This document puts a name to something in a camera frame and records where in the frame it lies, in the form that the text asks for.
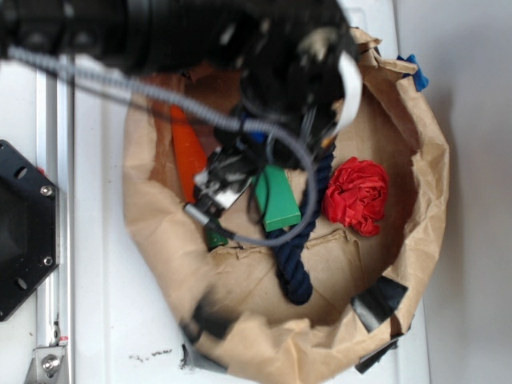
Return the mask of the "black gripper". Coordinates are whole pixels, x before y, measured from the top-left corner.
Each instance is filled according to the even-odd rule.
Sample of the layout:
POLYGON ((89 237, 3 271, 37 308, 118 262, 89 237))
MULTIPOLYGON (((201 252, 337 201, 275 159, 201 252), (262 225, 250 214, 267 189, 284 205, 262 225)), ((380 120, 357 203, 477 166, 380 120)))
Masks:
POLYGON ((338 132, 356 47, 336 1, 196 1, 193 30, 208 74, 193 95, 230 116, 195 179, 196 207, 229 209, 267 165, 312 170, 338 132))

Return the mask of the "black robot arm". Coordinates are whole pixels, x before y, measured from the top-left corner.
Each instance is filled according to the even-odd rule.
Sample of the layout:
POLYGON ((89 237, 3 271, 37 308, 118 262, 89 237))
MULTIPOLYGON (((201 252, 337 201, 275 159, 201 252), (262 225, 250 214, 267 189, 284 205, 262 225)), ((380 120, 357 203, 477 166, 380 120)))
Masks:
POLYGON ((317 162, 338 133, 339 67, 356 46, 336 1, 4 1, 1 55, 86 54, 217 108, 220 147, 197 178, 195 211, 217 214, 266 164, 317 162))

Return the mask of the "black hexagonal robot base plate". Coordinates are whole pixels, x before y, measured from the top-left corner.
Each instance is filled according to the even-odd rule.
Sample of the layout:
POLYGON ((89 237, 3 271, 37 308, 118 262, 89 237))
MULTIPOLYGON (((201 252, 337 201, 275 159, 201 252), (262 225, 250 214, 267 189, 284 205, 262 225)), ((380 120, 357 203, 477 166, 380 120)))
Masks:
POLYGON ((8 141, 1 141, 1 320, 57 266, 58 188, 8 141))

